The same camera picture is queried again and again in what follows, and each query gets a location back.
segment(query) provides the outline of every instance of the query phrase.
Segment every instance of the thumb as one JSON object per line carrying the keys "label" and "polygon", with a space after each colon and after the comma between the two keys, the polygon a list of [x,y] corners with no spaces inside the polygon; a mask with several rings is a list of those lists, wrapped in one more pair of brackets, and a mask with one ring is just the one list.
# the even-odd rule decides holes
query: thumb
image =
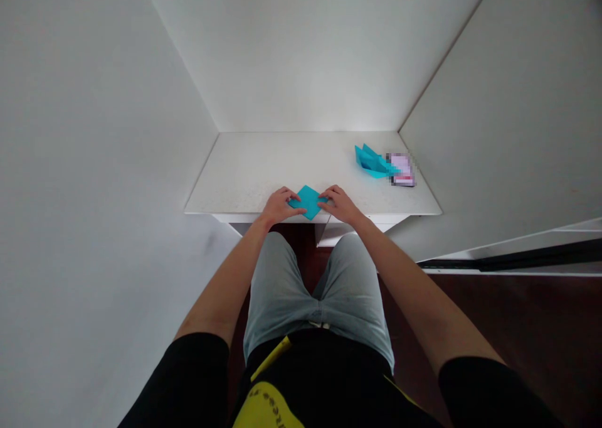
{"label": "thumb", "polygon": [[318,202],[318,207],[332,214],[332,207],[324,202]]}

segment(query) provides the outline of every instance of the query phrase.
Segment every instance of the lap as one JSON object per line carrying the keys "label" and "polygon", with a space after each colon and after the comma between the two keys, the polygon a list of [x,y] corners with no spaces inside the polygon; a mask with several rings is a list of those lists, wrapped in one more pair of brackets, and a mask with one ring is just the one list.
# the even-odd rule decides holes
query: lap
{"label": "lap", "polygon": [[311,296],[290,245],[279,233],[268,234],[251,282],[245,360],[261,343],[310,327],[308,322],[327,323],[335,334],[374,348],[393,369],[376,267],[357,235],[339,241]]}

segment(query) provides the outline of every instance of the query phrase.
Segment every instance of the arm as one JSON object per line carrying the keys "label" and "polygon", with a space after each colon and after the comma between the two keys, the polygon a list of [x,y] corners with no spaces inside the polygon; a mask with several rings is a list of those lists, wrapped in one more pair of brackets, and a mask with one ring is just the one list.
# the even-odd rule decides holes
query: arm
{"label": "arm", "polygon": [[284,186],[270,196],[263,213],[230,252],[196,300],[174,340],[187,334],[203,332],[223,338],[230,347],[240,307],[251,285],[261,246],[270,228],[286,218],[306,212],[304,208],[293,209],[289,206],[287,202],[291,198],[300,200],[299,196]]}
{"label": "arm", "polygon": [[504,363],[458,306],[389,237],[353,204],[337,185],[320,195],[334,206],[319,204],[355,229],[376,269],[405,315],[435,374],[459,356],[480,356]]}

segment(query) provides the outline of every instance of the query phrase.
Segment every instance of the black shirt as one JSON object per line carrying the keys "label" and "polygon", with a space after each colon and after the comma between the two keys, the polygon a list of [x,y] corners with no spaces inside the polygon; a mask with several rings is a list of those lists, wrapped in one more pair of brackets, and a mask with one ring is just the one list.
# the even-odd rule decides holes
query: black shirt
{"label": "black shirt", "polygon": [[[387,361],[326,329],[305,329],[253,350],[226,420],[228,346],[212,334],[174,341],[120,427],[440,427],[394,384]],[[439,387],[455,428],[559,427],[505,365],[447,362]]]}

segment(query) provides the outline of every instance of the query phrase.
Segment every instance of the forearm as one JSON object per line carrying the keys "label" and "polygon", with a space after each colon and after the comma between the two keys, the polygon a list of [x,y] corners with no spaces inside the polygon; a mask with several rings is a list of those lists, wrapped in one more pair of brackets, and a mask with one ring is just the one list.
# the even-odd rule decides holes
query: forearm
{"label": "forearm", "polygon": [[503,362],[462,310],[370,219],[361,217],[353,227],[436,374],[459,356]]}
{"label": "forearm", "polygon": [[194,303],[176,339],[193,332],[206,332],[222,337],[230,347],[240,307],[271,225],[263,217],[251,225]]}

